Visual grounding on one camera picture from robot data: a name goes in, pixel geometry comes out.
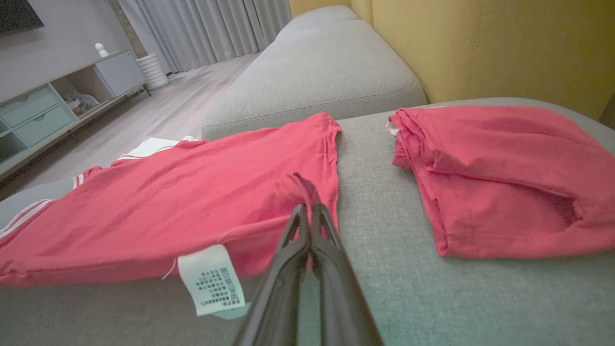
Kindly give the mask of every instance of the white ribbed pot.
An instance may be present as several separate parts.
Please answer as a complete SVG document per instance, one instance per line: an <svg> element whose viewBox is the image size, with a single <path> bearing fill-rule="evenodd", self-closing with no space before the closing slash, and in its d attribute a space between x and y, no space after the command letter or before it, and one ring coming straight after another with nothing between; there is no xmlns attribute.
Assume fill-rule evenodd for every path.
<svg viewBox="0 0 615 346"><path fill-rule="evenodd" d="M137 64L145 75L146 83L150 90L164 87L169 83L169 77L162 71L156 53L149 54L146 57L138 58Z"/></svg>

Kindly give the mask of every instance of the curtain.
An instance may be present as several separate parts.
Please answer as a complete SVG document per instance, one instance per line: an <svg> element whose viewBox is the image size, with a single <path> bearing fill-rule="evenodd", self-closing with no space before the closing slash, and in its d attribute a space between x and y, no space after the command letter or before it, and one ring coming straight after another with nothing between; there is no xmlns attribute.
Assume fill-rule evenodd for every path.
<svg viewBox="0 0 615 346"><path fill-rule="evenodd" d="M173 72L265 49L290 21L288 0L136 0Z"/></svg>

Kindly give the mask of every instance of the folded red garment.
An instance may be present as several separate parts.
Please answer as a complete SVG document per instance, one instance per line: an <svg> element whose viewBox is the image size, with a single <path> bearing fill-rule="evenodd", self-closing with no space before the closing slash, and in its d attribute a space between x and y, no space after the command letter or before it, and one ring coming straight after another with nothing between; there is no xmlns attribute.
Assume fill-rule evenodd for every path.
<svg viewBox="0 0 615 346"><path fill-rule="evenodd" d="M615 247L615 158L535 107L404 108L393 164L412 169L442 256L530 259Z"/></svg>
<svg viewBox="0 0 615 346"><path fill-rule="evenodd" d="M2 235L0 284L177 274L178 256L214 244L226 247L239 276L262 273L293 208L311 206L315 189L337 224L339 131L320 113L88 170L73 191L38 204L33 217Z"/></svg>

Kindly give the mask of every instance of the television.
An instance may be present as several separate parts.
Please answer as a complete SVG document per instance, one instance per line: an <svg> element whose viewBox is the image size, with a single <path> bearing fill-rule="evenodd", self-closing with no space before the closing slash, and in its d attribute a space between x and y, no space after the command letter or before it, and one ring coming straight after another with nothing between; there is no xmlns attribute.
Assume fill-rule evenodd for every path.
<svg viewBox="0 0 615 346"><path fill-rule="evenodd" d="M28 0L0 0L0 36L43 26Z"/></svg>

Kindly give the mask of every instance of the gray sofa cushion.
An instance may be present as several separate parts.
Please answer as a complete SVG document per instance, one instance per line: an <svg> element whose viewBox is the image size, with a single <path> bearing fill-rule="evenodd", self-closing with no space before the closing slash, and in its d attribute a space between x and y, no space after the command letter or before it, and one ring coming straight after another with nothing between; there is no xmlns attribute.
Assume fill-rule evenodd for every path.
<svg viewBox="0 0 615 346"><path fill-rule="evenodd" d="M314 28L321 24L353 19L359 19L359 16L344 5L321 7L293 18L280 30L276 39L291 37L300 30Z"/></svg>
<svg viewBox="0 0 615 346"><path fill-rule="evenodd" d="M281 126L328 112L335 119L426 103L421 86L362 20L322 24L276 40L205 115L202 138Z"/></svg>
<svg viewBox="0 0 615 346"><path fill-rule="evenodd" d="M555 110L607 148L615 131ZM615 253L547 260L443 258L413 174L391 164L392 112L339 123L339 231L386 345L612 345ZM242 280L247 297L258 278ZM241 319L197 318L177 277L118 284L0 289L7 345L231 345ZM319 345L319 285L306 275L299 345Z"/></svg>

